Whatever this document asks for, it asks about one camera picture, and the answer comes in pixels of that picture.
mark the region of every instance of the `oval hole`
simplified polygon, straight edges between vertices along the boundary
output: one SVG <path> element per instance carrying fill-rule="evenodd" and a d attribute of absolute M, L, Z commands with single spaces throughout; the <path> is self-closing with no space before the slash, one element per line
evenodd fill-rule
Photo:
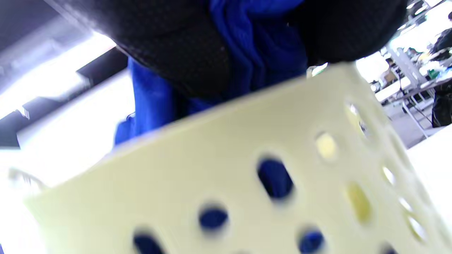
<path fill-rule="evenodd" d="M 408 216 L 408 227 L 413 234 L 413 236 L 418 241 L 424 241 L 426 239 L 425 229 L 421 226 L 421 224 L 414 219 L 412 216 Z"/>
<path fill-rule="evenodd" d="M 399 198 L 399 202 L 407 212 L 413 212 L 413 208 L 404 198 Z"/>
<path fill-rule="evenodd" d="M 218 205 L 206 206 L 199 214 L 199 224 L 206 232 L 218 231 L 227 222 L 228 214 L 225 208 Z"/>
<path fill-rule="evenodd" d="M 136 233 L 133 244 L 140 254 L 164 254 L 159 242 L 150 234 Z"/>
<path fill-rule="evenodd" d="M 347 187 L 347 196 L 359 223 L 368 223 L 372 217 L 372 207 L 363 189 L 357 183 Z"/>
<path fill-rule="evenodd" d="M 361 115 L 359 114 L 358 109 L 355 105 L 349 104 L 347 106 L 347 117 L 349 122 L 353 125 L 353 128 L 356 130 L 357 133 L 363 136 L 368 135 L 368 128 L 367 124 L 362 119 Z"/>
<path fill-rule="evenodd" d="M 258 176 L 272 199 L 284 199 L 293 189 L 292 179 L 284 164 L 279 160 L 263 160 L 258 168 Z"/>
<path fill-rule="evenodd" d="M 328 133 L 320 134 L 315 140 L 315 145 L 320 156 L 327 161 L 334 161 L 338 158 L 338 147 L 334 138 Z"/>
<path fill-rule="evenodd" d="M 324 245 L 325 238 L 319 230 L 307 230 L 298 241 L 298 249 L 303 254 L 319 252 Z"/>
<path fill-rule="evenodd" d="M 395 175 L 392 173 L 392 171 L 389 170 L 389 168 L 383 167 L 383 174 L 384 174 L 384 176 L 385 176 L 385 179 L 388 180 L 388 182 L 389 182 L 391 185 L 395 185 L 395 184 L 396 184 L 396 181 L 395 181 L 396 177 L 395 177 Z"/>
<path fill-rule="evenodd" d="M 383 248 L 381 254 L 397 254 L 397 251 L 390 245 Z"/>

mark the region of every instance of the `blue towel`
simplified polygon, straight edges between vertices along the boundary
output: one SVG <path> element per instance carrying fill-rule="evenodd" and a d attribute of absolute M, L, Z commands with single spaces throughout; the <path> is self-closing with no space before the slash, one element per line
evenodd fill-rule
<path fill-rule="evenodd" d="M 211 17 L 228 45 L 232 67 L 228 89 L 214 98 L 185 98 L 166 80 L 130 59 L 135 116 L 119 124 L 115 144 L 305 74 L 307 57 L 303 42 L 297 29 L 287 26 L 283 18 L 303 1 L 210 0 Z"/>

